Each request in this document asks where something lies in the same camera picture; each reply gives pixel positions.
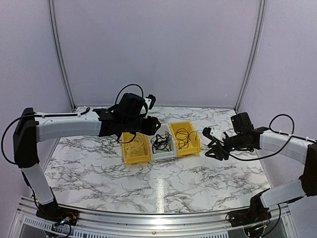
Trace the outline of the right yellow plastic bin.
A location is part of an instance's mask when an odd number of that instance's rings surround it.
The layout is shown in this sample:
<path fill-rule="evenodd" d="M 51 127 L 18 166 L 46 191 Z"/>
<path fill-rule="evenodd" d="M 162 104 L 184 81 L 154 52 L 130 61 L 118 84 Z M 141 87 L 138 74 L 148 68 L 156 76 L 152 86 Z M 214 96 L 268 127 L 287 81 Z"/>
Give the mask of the right yellow plastic bin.
<path fill-rule="evenodd" d="M 201 151 L 200 138 L 190 121 L 171 122 L 177 157 L 198 154 Z"/>

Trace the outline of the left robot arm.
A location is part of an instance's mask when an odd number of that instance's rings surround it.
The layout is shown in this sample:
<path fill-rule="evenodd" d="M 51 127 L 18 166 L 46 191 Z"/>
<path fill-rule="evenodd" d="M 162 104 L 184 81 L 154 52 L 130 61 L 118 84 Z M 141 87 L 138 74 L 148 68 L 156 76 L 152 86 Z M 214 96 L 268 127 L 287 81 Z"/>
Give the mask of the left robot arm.
<path fill-rule="evenodd" d="M 11 164 L 23 173 L 34 191 L 43 212 L 51 220 L 59 220 L 63 213 L 57 206 L 54 194 L 40 166 L 37 144 L 39 142 L 73 136 L 116 136 L 130 133 L 154 135 L 160 128 L 158 118 L 148 115 L 156 102 L 154 95 L 141 97 L 125 93 L 119 103 L 105 108 L 86 108 L 79 113 L 45 114 L 26 108 L 13 120 L 2 134 L 0 149 L 4 152 L 4 139 L 8 130 L 16 124 L 13 134 L 13 156 Z"/>

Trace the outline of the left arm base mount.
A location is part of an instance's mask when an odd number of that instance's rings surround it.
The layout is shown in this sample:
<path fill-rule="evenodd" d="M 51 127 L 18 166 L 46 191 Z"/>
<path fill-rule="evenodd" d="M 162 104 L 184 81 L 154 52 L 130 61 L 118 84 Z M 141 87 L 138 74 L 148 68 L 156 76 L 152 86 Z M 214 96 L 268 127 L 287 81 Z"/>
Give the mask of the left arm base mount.
<path fill-rule="evenodd" d="M 69 224 L 75 226 L 77 224 L 78 215 L 78 210 L 60 206 L 55 197 L 53 197 L 51 203 L 45 205 L 39 203 L 37 205 L 37 217 L 53 221 L 58 225 Z"/>

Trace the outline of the left corner post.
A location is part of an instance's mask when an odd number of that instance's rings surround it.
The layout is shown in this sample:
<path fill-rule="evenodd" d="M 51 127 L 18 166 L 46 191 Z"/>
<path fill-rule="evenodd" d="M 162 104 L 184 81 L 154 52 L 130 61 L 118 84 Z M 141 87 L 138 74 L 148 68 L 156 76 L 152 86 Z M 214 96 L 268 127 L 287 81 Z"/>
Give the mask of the left corner post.
<path fill-rule="evenodd" d="M 49 20 L 51 25 L 52 37 L 53 37 L 53 45 L 56 54 L 56 60 L 58 64 L 58 69 L 60 72 L 62 84 L 64 86 L 66 98 L 68 104 L 72 110 L 76 109 L 75 101 L 73 99 L 73 95 L 71 92 L 71 87 L 67 75 L 67 70 L 63 58 L 62 48 L 59 39 L 58 25 L 57 25 L 57 17 L 55 10 L 55 2 L 53 0 L 48 0 L 48 12 L 49 12 Z"/>

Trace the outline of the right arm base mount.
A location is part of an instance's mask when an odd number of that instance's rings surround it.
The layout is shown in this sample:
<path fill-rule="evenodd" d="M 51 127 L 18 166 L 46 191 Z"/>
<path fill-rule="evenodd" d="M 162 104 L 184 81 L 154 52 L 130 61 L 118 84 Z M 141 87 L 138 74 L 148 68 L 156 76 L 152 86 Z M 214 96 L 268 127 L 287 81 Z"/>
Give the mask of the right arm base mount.
<path fill-rule="evenodd" d="M 225 219 L 232 227 L 245 226 L 271 218 L 269 208 L 265 208 L 261 202 L 260 195 L 255 195 L 250 200 L 250 206 L 227 213 Z"/>

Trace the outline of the white translucent plastic bin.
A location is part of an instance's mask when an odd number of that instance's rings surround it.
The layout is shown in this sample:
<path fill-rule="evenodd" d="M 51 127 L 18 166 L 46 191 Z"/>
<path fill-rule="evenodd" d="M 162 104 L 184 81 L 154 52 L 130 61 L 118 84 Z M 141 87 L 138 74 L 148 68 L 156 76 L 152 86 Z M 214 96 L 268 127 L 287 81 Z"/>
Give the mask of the white translucent plastic bin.
<path fill-rule="evenodd" d="M 167 123 L 162 124 L 155 135 L 148 136 L 151 161 L 166 160 L 176 157 L 176 145 Z"/>

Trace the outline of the corner post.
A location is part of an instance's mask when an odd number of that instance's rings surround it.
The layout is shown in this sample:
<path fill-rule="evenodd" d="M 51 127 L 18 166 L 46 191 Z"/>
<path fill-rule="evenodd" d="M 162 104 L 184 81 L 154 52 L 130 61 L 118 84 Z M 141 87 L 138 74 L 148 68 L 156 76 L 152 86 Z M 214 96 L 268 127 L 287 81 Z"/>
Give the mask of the corner post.
<path fill-rule="evenodd" d="M 259 49 L 259 45 L 261 42 L 261 36 L 263 32 L 263 26 L 264 26 L 264 18 L 265 18 L 265 12 L 266 12 L 266 0 L 260 0 L 259 2 L 259 8 L 258 8 L 258 14 L 256 19 L 256 25 L 253 35 L 253 40 L 251 44 L 251 50 L 249 54 L 249 58 L 247 61 L 247 66 L 244 72 L 242 84 L 238 93 L 238 97 L 235 103 L 234 110 L 235 112 L 239 111 L 241 108 L 241 105 L 243 103 L 244 97 L 246 95 L 247 87 L 251 79 L 253 66 L 256 60 L 257 52 Z"/>
<path fill-rule="evenodd" d="M 68 104 L 72 110 L 76 109 L 75 101 L 73 99 L 73 95 L 71 92 L 71 87 L 67 75 L 67 70 L 63 58 L 62 48 L 59 39 L 58 25 L 57 25 L 57 17 L 55 10 L 55 2 L 53 0 L 48 0 L 48 12 L 49 12 L 49 20 L 51 25 L 52 37 L 53 37 L 53 45 L 56 54 L 56 60 L 58 64 L 58 69 L 60 72 L 62 84 L 64 86 L 66 98 Z"/>

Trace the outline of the yellow plastic bin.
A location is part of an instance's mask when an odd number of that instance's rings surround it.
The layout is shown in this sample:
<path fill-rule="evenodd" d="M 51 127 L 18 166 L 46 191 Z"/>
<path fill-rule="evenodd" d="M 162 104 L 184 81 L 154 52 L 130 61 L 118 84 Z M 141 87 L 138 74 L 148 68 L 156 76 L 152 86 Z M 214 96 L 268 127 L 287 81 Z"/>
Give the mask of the yellow plastic bin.
<path fill-rule="evenodd" d="M 148 137 L 141 133 L 133 134 L 124 132 L 122 134 L 122 153 L 126 165 L 147 163 L 151 161 L 151 153 Z"/>
<path fill-rule="evenodd" d="M 171 122 L 177 157 L 198 154 L 201 151 L 200 138 L 190 121 Z"/>

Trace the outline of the right corner post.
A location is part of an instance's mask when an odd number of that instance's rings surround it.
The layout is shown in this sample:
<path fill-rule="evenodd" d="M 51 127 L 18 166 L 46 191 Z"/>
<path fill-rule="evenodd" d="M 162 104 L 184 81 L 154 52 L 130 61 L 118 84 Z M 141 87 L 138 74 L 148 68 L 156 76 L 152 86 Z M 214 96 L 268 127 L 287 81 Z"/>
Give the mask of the right corner post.
<path fill-rule="evenodd" d="M 243 103 L 244 97 L 246 95 L 247 87 L 251 79 L 253 66 L 256 60 L 257 52 L 259 49 L 259 45 L 261 42 L 261 36 L 263 32 L 263 26 L 264 26 L 264 18 L 265 18 L 265 12 L 266 12 L 266 0 L 260 0 L 259 2 L 259 8 L 258 8 L 258 14 L 256 19 L 256 25 L 253 35 L 253 40 L 251 44 L 251 50 L 249 54 L 249 58 L 247 61 L 247 66 L 244 72 L 242 84 L 238 93 L 238 97 L 235 103 L 234 110 L 235 112 L 239 111 L 241 108 L 241 105 Z"/>

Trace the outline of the aluminium frame rail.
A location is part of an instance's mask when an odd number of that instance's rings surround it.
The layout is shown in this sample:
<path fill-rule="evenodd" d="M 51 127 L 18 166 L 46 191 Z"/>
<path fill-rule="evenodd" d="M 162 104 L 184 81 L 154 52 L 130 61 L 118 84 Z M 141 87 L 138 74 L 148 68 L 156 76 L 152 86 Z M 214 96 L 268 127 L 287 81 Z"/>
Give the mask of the aluminium frame rail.
<path fill-rule="evenodd" d="M 297 238 L 294 222 L 286 204 L 271 208 L 271 218 L 255 224 L 233 227 L 229 211 L 189 214 L 133 214 L 76 210 L 74 225 L 56 226 L 55 222 L 37 217 L 37 208 L 30 197 L 22 197 L 9 238 Z"/>

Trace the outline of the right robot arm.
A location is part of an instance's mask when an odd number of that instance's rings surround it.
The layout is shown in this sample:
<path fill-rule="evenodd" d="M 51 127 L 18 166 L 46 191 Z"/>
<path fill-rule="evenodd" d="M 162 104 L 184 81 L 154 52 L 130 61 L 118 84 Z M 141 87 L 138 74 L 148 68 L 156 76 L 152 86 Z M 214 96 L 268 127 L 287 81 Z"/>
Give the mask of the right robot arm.
<path fill-rule="evenodd" d="M 304 166 L 302 175 L 293 181 L 263 191 L 251 198 L 250 207 L 245 217 L 250 222 L 256 222 L 264 215 L 265 209 L 281 203 L 291 203 L 303 197 L 317 194 L 317 142 L 308 137 L 295 135 L 295 126 L 291 132 L 277 131 L 269 126 L 255 128 L 247 112 L 231 117 L 234 136 L 205 127 L 203 136 L 210 140 L 209 150 L 205 156 L 219 161 L 229 158 L 243 161 L 233 155 L 234 151 L 253 152 L 255 150 L 267 151 L 269 154 L 256 157 L 257 161 L 281 155 L 292 159 Z"/>

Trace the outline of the left yellow plastic bin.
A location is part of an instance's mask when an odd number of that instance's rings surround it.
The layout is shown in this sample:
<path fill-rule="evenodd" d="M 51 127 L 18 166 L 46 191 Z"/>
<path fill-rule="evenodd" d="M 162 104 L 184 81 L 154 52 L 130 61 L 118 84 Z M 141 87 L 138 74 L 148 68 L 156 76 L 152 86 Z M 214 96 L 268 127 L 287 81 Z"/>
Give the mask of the left yellow plastic bin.
<path fill-rule="evenodd" d="M 147 163 L 151 161 L 151 153 L 148 137 L 141 133 L 133 134 L 124 132 L 122 134 L 122 153 L 126 165 Z"/>

